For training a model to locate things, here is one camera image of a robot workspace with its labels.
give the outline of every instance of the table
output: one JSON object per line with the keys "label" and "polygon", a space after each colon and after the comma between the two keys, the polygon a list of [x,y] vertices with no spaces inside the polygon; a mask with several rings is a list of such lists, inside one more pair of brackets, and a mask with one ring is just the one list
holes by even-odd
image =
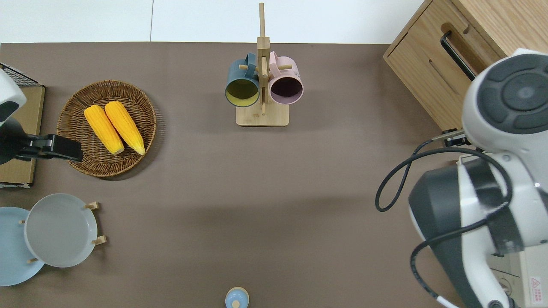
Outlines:
{"label": "table", "polygon": [[[223,307],[234,286],[251,307],[438,307],[409,269],[420,238],[406,196],[448,157],[414,163],[393,210],[373,204],[385,174],[439,134],[384,63],[387,45],[272,44],[299,65],[304,95],[287,127],[239,127],[226,72],[255,47],[1,45],[1,62],[47,87],[42,134],[74,92],[105,79],[142,89],[158,116],[151,151],[128,174],[97,179],[38,161],[34,187],[1,190],[0,206],[26,209],[56,192],[99,201],[109,239],[75,267],[0,288],[1,307]],[[429,251],[418,268],[458,303]]]}

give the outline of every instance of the pink mug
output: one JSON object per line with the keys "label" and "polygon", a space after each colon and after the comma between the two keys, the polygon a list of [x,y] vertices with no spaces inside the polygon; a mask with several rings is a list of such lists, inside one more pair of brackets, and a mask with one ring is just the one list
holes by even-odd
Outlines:
{"label": "pink mug", "polygon": [[[291,65],[290,69],[280,70],[282,65]],[[270,97],[279,104],[293,104],[302,96],[302,81],[297,64],[287,56],[270,53]]]}

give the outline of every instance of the wicker basket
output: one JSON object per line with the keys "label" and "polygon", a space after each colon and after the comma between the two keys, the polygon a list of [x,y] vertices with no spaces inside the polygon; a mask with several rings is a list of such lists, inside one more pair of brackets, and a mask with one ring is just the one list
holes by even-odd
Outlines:
{"label": "wicker basket", "polygon": [[91,105],[105,107],[110,101],[120,101],[131,115],[145,143],[148,153],[156,135],[156,114],[146,94],[125,82],[105,80],[92,83],[76,92],[66,103],[57,123],[57,134],[82,144],[82,162],[69,161],[74,169],[88,175],[104,178],[122,174],[144,157],[124,143],[124,151],[112,155],[107,151],[84,117]]}

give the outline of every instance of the mug handle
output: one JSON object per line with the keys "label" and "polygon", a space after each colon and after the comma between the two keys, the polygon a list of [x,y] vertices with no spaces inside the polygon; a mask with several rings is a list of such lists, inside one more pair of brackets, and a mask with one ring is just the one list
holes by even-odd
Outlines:
{"label": "mug handle", "polygon": [[274,78],[280,76],[282,73],[279,71],[279,68],[278,68],[278,55],[276,54],[276,52],[270,52],[270,63],[269,63],[269,68],[270,68],[270,72],[272,73],[272,75],[274,76]]}
{"label": "mug handle", "polygon": [[254,53],[247,53],[246,56],[246,78],[253,78],[253,74],[255,74],[255,63],[257,62],[257,56]]}

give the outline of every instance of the corn cob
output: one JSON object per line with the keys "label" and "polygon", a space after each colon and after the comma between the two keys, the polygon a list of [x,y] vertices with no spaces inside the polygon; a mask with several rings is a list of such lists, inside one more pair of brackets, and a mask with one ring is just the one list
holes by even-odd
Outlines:
{"label": "corn cob", "polygon": [[111,154],[120,154],[124,150],[120,137],[99,105],[86,108],[84,116],[97,137],[99,137],[99,140],[101,140]]}
{"label": "corn cob", "polygon": [[112,125],[116,128],[118,134],[122,136],[125,143],[137,153],[144,155],[145,145],[142,136],[124,105],[119,101],[112,101],[106,104],[105,111],[110,122],[112,122]]}

